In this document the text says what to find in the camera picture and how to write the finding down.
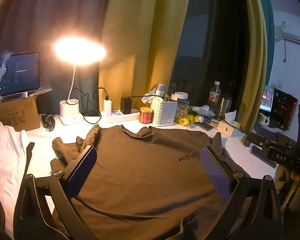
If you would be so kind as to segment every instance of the tablet screen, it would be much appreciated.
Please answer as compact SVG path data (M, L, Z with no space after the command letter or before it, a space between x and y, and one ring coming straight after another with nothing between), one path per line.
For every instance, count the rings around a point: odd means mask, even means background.
M5 65L0 95L7 96L40 88L39 53L12 54Z

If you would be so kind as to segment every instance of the white bedsheet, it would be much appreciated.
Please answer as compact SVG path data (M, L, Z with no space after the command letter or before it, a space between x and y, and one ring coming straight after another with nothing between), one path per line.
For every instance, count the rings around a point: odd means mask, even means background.
M25 131L0 122L0 201L5 212L5 231L13 239L13 213L26 167L26 148L30 140Z

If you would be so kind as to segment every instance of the white plastic basket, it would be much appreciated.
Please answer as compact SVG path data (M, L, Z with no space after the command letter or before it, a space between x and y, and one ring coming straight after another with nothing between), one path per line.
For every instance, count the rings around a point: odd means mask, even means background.
M174 124L174 117L177 111L177 102L163 101L162 98L152 98L151 108L153 109L152 123L156 126L166 126Z

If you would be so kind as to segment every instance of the mug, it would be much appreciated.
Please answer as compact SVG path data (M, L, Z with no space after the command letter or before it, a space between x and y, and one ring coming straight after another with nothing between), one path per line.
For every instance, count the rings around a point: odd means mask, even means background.
M266 117L264 114L259 113L258 122L259 122L261 125L268 126L269 123L270 123L270 117L269 117L269 116Z

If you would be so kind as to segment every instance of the smartphone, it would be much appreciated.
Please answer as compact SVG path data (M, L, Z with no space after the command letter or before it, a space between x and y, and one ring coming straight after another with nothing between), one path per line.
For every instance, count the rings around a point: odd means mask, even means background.
M195 125L205 129L206 131L210 131L213 127L209 124L207 124L206 122L200 123L200 122L195 122Z

